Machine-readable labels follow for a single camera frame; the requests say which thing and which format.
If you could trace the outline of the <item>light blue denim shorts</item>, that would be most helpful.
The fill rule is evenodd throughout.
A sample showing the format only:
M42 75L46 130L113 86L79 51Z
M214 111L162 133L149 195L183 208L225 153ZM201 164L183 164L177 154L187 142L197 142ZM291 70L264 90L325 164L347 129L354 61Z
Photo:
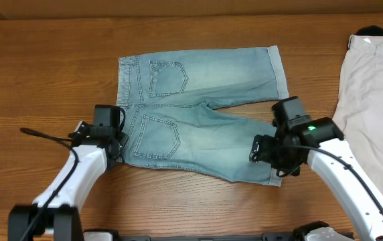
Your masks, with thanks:
M276 46L121 57L117 105L128 135L121 160L280 186L268 163L249 159L254 137L274 135L274 126L222 109L288 96Z

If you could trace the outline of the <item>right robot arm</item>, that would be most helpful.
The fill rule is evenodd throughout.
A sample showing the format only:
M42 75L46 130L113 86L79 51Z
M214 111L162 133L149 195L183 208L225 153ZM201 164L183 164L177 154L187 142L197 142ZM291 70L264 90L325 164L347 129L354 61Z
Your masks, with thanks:
M330 188L361 240L383 240L383 195L354 157L343 133L328 118L276 120L275 135L256 135L252 162L263 161L279 177L297 176L307 164Z

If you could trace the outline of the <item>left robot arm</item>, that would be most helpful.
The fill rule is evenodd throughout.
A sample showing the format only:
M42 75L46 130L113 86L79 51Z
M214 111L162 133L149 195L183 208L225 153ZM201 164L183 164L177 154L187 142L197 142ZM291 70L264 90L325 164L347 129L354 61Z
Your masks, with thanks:
M33 129L21 132L57 142L69 150L65 165L30 205L16 205L9 213L8 239L33 240L51 234L54 240L113 240L114 232L85 232L80 210L97 179L122 157L123 123L78 123L68 138L53 137Z

